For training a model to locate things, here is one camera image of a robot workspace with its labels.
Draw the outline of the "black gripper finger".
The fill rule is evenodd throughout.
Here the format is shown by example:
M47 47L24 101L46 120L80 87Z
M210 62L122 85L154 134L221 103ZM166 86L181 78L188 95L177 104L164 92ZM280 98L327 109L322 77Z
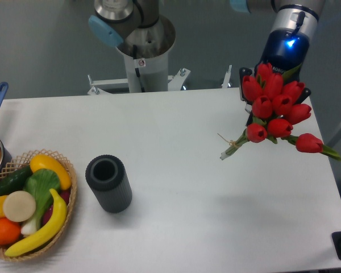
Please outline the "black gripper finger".
M245 76L253 76L253 69L246 68L246 67L241 67L239 69L239 80L240 80L239 93L240 93L240 100L243 101L246 104L245 105L245 111L246 112L251 112L252 104L249 102L249 100L247 100L245 98L244 93L243 93L242 83L243 83L243 79L244 79Z
M304 100L307 99L310 95L311 95L311 90L309 88L304 88L301 95L296 100L295 104L296 105L302 104L304 102Z

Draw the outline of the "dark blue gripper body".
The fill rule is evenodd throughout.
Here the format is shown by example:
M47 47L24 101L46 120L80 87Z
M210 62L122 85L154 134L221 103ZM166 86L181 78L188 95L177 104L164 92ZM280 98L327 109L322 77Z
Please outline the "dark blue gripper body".
M270 63L274 73L287 77L286 82L300 80L300 70L310 47L305 35L287 30L276 30L270 33L260 61L255 65L255 71L260 64Z

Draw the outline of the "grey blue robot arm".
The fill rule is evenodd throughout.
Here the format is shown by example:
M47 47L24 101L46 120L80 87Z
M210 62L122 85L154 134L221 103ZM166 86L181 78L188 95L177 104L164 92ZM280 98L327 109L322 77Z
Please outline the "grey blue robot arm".
M276 13L260 61L254 68L240 68L240 76L256 75L269 63L287 82L298 80L325 3L231 1L230 5L238 12ZM183 90L189 71L183 68L175 76L168 74L176 32L170 20L160 15L158 1L95 1L94 11L89 28L123 56L131 93Z

